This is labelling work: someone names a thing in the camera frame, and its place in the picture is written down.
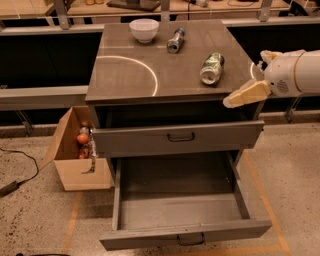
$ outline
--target closed drawer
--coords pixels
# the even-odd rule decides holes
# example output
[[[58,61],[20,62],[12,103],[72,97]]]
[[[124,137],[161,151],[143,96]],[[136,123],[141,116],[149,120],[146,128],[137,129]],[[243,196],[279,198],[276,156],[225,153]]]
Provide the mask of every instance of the closed drawer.
[[[255,238],[269,220],[251,219],[226,152],[118,159],[107,250]]]
[[[264,122],[95,129],[97,150],[107,157],[164,155],[252,148]]]

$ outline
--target bowl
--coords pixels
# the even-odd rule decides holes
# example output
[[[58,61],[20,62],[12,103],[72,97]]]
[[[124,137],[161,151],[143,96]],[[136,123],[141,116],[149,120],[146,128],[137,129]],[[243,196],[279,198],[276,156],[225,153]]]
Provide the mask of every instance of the bowl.
[[[129,23],[132,35],[140,43],[149,43],[156,36],[159,22],[153,19],[137,19]]]

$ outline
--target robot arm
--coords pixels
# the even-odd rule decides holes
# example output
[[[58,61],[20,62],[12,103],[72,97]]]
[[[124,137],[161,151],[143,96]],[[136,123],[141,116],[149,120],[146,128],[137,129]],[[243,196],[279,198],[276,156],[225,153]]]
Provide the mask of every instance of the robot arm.
[[[298,97],[320,93],[320,50],[306,52],[262,51],[268,64],[263,81],[249,80],[223,100],[227,108],[262,101],[270,94],[278,97]]]

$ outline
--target soda can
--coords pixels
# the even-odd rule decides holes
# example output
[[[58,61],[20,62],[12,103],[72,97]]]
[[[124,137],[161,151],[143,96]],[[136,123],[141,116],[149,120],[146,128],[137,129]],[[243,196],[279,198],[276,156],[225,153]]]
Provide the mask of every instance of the soda can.
[[[174,31],[173,37],[167,43],[169,53],[177,53],[183,43],[185,31],[183,28],[177,28]]]
[[[200,79],[204,84],[215,85],[219,82],[224,66],[224,57],[220,53],[212,53],[205,60],[200,70]]]

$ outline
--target drawer handle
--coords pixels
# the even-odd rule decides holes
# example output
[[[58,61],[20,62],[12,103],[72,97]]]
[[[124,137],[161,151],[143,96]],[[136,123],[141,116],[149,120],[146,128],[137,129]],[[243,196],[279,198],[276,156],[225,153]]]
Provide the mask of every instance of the drawer handle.
[[[167,134],[167,138],[170,142],[184,142],[184,141],[192,141],[196,138],[196,135],[193,133],[191,133],[191,136],[188,138],[173,138],[169,133]]]
[[[180,236],[177,235],[177,241],[178,244],[181,246],[191,246],[191,245],[200,245],[200,244],[204,244],[205,243],[205,238],[204,238],[204,234],[201,233],[201,241],[196,241],[196,242],[189,242],[189,243],[184,243],[181,241]]]

